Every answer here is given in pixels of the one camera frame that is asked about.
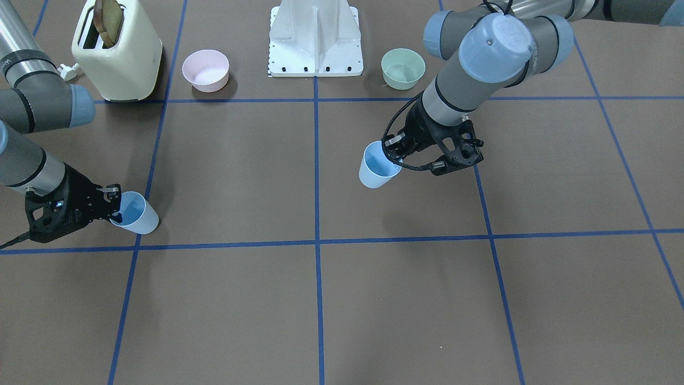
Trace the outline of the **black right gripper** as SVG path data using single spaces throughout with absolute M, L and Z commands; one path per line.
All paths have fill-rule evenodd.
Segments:
M 36 243 L 49 243 L 95 220 L 121 225 L 123 216 L 118 212 L 121 197 L 120 184 L 95 184 L 67 165 L 64 178 L 55 190 L 44 196 L 36 191 L 25 193 L 28 238 Z

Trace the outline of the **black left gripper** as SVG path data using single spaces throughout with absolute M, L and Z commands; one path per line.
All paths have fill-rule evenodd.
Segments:
M 406 163 L 406 158 L 431 146 L 441 155 L 437 160 L 421 166 Z M 484 160 L 484 142 L 477 138 L 472 120 L 460 119 L 454 126 L 435 122 L 418 99 L 409 100 L 392 117 L 383 134 L 385 157 L 401 168 L 430 171 L 440 176 L 476 166 Z

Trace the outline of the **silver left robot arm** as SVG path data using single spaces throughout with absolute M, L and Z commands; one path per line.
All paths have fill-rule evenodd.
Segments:
M 384 132 L 379 163 L 444 175 L 480 163 L 484 145 L 469 114 L 492 94 L 561 64 L 572 52 L 576 20 L 682 25 L 682 1 L 483 1 L 440 11 L 425 26 L 428 53 L 445 66 L 400 112 L 403 129 Z

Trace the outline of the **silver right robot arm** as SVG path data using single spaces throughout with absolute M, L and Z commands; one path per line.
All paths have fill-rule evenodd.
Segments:
M 28 229 L 3 244 L 50 243 L 95 220 L 121 221 L 119 184 L 101 186 L 39 144 L 31 133 L 86 125 L 95 101 L 62 80 L 9 1 L 1 2 L 1 181 L 24 196 Z

